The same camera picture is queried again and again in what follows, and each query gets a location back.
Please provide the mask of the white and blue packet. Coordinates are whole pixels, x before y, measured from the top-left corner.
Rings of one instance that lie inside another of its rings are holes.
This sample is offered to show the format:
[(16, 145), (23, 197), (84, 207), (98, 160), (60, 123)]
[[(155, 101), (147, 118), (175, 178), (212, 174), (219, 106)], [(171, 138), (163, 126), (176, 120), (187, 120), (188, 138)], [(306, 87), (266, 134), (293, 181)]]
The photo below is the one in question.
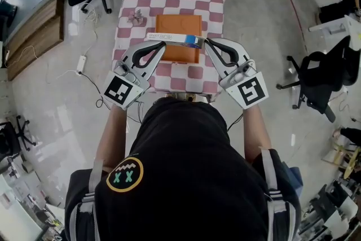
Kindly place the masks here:
[(205, 38), (189, 34), (174, 33), (147, 33), (146, 39), (149, 41), (163, 41), (167, 45), (184, 46), (201, 49), (205, 42)]

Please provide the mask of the orange wooden box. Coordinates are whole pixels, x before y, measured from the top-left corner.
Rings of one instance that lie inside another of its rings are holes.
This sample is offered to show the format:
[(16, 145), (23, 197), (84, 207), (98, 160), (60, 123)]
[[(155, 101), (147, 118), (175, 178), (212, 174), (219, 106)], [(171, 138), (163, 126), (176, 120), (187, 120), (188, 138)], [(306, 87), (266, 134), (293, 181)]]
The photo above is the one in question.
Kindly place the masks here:
[[(155, 32), (202, 36), (202, 19), (199, 15), (157, 15)], [(167, 45), (162, 60), (198, 64), (199, 55), (200, 49)]]

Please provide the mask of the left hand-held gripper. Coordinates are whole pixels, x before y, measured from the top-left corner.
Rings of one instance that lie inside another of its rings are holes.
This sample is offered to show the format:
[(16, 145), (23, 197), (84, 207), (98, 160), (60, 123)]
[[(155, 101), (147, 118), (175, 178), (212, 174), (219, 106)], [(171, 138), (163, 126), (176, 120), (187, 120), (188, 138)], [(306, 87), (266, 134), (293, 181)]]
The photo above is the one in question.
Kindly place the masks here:
[[(151, 54), (145, 64), (142, 57)], [(130, 46), (109, 71), (103, 86), (103, 97), (122, 110), (132, 105), (150, 87), (149, 78), (165, 52), (165, 42), (144, 41)]]

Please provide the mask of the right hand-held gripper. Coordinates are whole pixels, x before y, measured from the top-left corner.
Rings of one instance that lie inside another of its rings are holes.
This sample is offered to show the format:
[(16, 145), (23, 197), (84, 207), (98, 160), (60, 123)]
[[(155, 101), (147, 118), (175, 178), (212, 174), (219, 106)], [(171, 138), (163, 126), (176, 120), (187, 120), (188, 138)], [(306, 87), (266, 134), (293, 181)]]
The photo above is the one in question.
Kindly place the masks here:
[[(242, 109), (248, 109), (268, 98), (262, 72), (256, 70), (256, 63), (249, 60), (248, 53), (240, 43), (226, 38), (207, 38), (204, 45), (221, 79), (221, 88)], [(218, 50), (229, 56), (229, 63), (225, 62)], [(234, 64), (240, 63), (244, 64), (234, 70)]]

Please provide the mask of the white power strip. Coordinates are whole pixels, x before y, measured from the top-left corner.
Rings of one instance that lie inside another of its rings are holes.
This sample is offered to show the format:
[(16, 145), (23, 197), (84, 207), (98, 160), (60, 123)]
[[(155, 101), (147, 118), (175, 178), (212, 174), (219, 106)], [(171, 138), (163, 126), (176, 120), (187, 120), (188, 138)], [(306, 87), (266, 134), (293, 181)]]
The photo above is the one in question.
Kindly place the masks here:
[(77, 64), (77, 68), (76, 68), (76, 72), (78, 75), (82, 75), (83, 74), (83, 70), (85, 67), (85, 63), (86, 63), (86, 59), (87, 57), (84, 55), (81, 55)]

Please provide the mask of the wooden floor platform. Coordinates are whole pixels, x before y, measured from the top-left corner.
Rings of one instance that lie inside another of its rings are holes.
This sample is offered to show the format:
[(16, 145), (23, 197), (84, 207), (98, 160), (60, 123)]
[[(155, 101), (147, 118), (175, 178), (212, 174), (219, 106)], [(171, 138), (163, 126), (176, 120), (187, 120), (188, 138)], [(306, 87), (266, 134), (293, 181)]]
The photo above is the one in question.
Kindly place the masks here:
[(12, 36), (5, 46), (8, 79), (64, 41), (64, 0), (48, 0)]

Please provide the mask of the person's black t-shirt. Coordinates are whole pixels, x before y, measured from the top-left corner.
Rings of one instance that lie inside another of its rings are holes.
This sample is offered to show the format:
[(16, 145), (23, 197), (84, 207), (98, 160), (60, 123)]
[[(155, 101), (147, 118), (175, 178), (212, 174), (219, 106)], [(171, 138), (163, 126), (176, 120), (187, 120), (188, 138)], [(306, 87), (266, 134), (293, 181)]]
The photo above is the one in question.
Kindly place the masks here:
[(65, 202), (68, 241), (293, 241), (300, 220), (275, 149), (249, 163), (213, 106), (166, 97), (114, 170), (72, 173)]

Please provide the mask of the person's right forearm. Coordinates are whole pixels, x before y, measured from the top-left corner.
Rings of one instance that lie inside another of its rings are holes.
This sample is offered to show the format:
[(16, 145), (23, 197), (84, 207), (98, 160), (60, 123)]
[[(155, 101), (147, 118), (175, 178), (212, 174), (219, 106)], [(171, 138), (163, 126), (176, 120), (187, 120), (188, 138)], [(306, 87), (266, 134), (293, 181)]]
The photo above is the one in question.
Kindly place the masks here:
[(243, 111), (244, 153), (247, 162), (252, 163), (261, 149), (272, 149), (271, 140), (258, 105)]

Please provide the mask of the pink white checkered tablecloth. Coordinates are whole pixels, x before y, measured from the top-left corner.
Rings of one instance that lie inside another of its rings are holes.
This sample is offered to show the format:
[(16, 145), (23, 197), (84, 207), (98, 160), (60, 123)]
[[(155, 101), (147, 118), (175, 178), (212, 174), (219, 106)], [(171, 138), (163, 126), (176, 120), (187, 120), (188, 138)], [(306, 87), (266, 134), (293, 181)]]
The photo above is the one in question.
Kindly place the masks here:
[[(202, 36), (220, 38), (223, 33), (223, 5), (225, 0), (122, 0), (112, 64), (121, 59), (126, 50), (146, 40), (155, 32), (157, 15), (199, 15)], [(131, 11), (141, 10), (144, 21), (139, 26), (128, 23)], [(189, 92), (214, 96), (221, 91), (218, 73), (205, 49), (200, 49), (199, 63), (176, 63), (161, 60), (149, 80), (150, 91)]]

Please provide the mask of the small black swivel chair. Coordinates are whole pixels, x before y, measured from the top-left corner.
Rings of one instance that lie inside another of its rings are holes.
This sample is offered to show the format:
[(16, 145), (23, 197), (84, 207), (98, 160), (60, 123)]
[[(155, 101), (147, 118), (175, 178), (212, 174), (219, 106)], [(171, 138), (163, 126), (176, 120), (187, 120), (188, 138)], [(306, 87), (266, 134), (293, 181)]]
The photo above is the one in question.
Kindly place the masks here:
[(24, 120), (24, 123), (20, 125), (21, 116), (16, 117), (17, 130), (10, 121), (0, 122), (0, 161), (8, 157), (17, 157), (22, 154), (20, 141), (23, 143), (23, 147), (26, 151), (30, 151), (30, 147), (27, 144), (36, 146), (37, 143), (31, 141), (25, 135), (25, 128), (29, 125), (29, 120)]

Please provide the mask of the person's left forearm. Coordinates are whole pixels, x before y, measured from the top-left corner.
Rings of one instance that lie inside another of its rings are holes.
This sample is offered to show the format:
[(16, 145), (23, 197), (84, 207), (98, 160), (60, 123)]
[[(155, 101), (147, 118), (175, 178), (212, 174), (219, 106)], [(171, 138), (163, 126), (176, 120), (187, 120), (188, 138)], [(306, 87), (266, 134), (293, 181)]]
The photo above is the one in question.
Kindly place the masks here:
[(96, 160), (103, 161), (103, 170), (107, 173), (114, 170), (125, 158), (126, 121), (126, 111), (113, 105), (95, 157)]

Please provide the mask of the wooden stool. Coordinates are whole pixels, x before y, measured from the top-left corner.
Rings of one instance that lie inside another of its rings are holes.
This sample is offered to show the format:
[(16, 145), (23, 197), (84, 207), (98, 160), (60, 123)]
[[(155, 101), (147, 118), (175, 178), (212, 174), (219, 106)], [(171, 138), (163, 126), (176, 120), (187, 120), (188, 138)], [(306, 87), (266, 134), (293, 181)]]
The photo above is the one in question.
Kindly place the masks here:
[(349, 179), (361, 156), (361, 147), (341, 145), (332, 142), (330, 150), (322, 157), (322, 161), (343, 169), (343, 179)]

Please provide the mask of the small grey crumpled object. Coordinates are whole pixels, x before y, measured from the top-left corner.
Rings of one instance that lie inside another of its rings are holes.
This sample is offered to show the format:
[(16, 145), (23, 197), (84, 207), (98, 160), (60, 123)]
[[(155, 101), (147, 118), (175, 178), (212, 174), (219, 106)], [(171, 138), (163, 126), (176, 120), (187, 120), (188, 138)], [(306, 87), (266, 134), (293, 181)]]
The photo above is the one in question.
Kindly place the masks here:
[(141, 13), (141, 10), (131, 11), (128, 15), (128, 23), (132, 23), (133, 26), (139, 26), (143, 23), (144, 16)]

